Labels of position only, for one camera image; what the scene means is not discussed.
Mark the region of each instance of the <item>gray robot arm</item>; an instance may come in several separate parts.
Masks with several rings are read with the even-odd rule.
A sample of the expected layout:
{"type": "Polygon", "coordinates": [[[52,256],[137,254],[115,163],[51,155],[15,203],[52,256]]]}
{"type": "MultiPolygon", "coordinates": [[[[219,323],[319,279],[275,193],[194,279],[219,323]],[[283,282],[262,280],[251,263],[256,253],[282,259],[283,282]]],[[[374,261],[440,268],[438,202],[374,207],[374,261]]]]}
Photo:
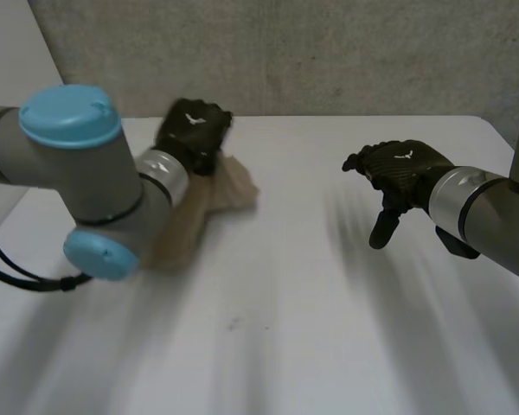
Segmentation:
{"type": "Polygon", "coordinates": [[[468,259],[482,253],[519,276],[519,140],[509,178],[456,167],[416,140],[364,146],[344,162],[343,171],[351,170],[383,193],[369,238],[374,249],[390,241],[402,214],[423,208],[449,252],[468,259]]]}
{"type": "Polygon", "coordinates": [[[133,160],[107,95],[59,86],[0,108],[0,183],[57,190],[76,224],[66,257],[93,278],[120,280],[183,198],[189,173],[158,148],[133,160]]]}
{"type": "Polygon", "coordinates": [[[432,190],[429,214],[439,227],[519,276],[519,139],[509,178],[454,169],[432,190]]]}

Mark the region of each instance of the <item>brown cloth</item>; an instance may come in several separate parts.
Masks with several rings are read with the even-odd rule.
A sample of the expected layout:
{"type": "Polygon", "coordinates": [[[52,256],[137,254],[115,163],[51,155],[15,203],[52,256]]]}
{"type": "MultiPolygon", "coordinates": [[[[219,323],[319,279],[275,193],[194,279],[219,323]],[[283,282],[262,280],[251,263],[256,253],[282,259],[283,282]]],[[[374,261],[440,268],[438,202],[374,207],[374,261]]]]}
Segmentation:
{"type": "Polygon", "coordinates": [[[170,212],[167,224],[144,256],[143,268],[169,270],[188,265],[208,214],[253,207],[258,193],[247,168],[233,156],[220,153],[213,176],[190,176],[186,195],[170,212]]]}

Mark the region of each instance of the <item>white tabletop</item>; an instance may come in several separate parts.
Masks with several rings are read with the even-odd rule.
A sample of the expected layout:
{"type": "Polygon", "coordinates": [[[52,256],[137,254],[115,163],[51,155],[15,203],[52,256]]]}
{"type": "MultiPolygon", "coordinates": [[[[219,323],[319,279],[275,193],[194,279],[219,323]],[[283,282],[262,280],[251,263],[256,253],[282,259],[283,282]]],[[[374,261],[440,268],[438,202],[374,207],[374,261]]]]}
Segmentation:
{"type": "MultiPolygon", "coordinates": [[[[126,120],[134,153],[158,122],[126,120]]],[[[519,279],[450,255],[420,211],[368,248],[381,195],[342,162],[409,138],[509,171],[480,118],[237,118],[225,149],[259,205],[213,218],[191,271],[69,294],[0,284],[0,415],[519,414],[519,279]]],[[[42,275],[74,272],[72,225],[30,190],[0,245],[42,275]]]]}

